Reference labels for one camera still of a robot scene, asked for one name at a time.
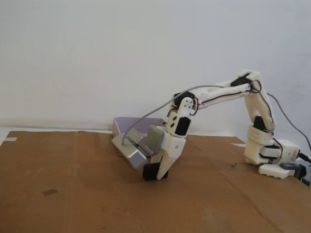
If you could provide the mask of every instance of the gray cable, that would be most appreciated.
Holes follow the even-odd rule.
[[[192,89],[196,89],[196,88],[199,88],[199,87],[220,87],[220,88],[224,88],[224,86],[218,86],[218,85],[201,85],[201,86],[194,86],[194,87],[191,87],[181,93],[179,93],[177,96],[175,96],[174,98],[172,98],[171,100],[169,100],[168,102],[166,102],[165,104],[161,105],[160,107],[154,109],[153,111],[151,111],[150,113],[147,113],[146,115],[142,116],[140,119],[138,119],[138,121],[136,121],[133,125],[131,125],[127,131],[125,132],[125,134],[123,135],[123,138],[122,138],[122,145],[124,145],[124,140],[128,134],[128,132],[131,130],[131,128],[133,128],[133,126],[135,126],[138,122],[140,122],[141,120],[143,120],[144,118],[146,118],[147,116],[151,115],[152,113],[155,113],[156,111],[160,110],[161,108],[164,108],[166,105],[168,105],[170,102],[174,101],[175,99],[177,99],[178,97],[180,97],[182,94],[184,94],[185,92],[187,91],[190,91]]]
[[[287,117],[287,115],[286,115],[285,112],[283,111],[283,109],[282,109],[280,103],[278,102],[278,100],[276,99],[276,97],[274,97],[273,95],[271,95],[271,94],[269,94],[269,93],[267,93],[267,95],[268,95],[268,96],[271,96],[272,98],[274,98],[274,100],[275,100],[276,103],[278,104],[278,106],[279,106],[281,112],[282,112],[283,115],[286,117],[286,119],[288,120],[288,122],[289,122],[298,132],[300,132],[302,135],[304,135],[304,137],[306,138],[306,140],[307,140],[307,142],[308,142],[309,148],[310,148],[310,150],[311,150],[311,145],[310,145],[310,141],[309,141],[308,137],[307,137],[303,132],[301,132],[296,126],[294,126],[294,124],[291,122],[291,120],[289,120],[289,118]]]

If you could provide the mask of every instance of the white robotic arm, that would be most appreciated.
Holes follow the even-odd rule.
[[[146,180],[160,180],[167,176],[168,170],[181,155],[190,123],[197,111],[241,97],[245,99],[253,122],[247,132],[248,140],[244,151],[246,162],[261,165],[260,174],[282,179],[299,176],[301,167],[290,164],[290,161],[295,161],[298,155],[305,155],[300,153],[296,144],[273,138],[276,121],[260,73],[246,69],[238,73],[238,78],[234,81],[175,94],[174,103],[170,105],[165,118],[165,127],[151,126],[146,144],[140,143],[142,135],[134,129],[128,134],[116,136],[112,142],[134,169],[144,165],[143,177]],[[151,157],[149,164],[146,157]]]
[[[254,123],[249,127],[247,134],[248,141],[244,153],[246,162],[255,165],[266,164],[259,168],[261,174],[278,178],[294,175],[292,170],[285,170],[279,165],[295,161],[299,147],[290,141],[273,139],[276,121],[269,98],[261,83],[260,73],[243,70],[238,74],[237,80],[216,85],[223,88],[193,89],[184,93],[170,106],[165,119],[166,127],[158,127],[165,135],[161,151],[151,160],[151,163],[161,161],[157,179],[160,180],[181,155],[189,125],[198,110],[241,97],[245,97],[250,119]]]

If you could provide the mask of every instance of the purple box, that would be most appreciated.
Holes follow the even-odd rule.
[[[139,118],[138,117],[115,117],[113,118],[112,135],[117,136],[125,131]],[[149,126],[163,126],[164,120],[160,118],[145,118],[137,123],[133,128],[147,136]]]

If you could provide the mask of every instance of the brown cardboard surface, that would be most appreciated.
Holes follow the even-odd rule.
[[[146,182],[111,134],[10,132],[0,147],[0,233],[310,232],[311,192],[261,176],[234,137],[187,137],[166,180]]]

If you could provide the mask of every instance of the dark stain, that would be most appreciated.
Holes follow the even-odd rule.
[[[58,193],[58,191],[53,188],[53,189],[49,189],[49,190],[45,190],[45,191],[42,191],[43,195],[45,197],[49,196],[49,195],[52,195],[52,194],[55,194],[55,193]]]

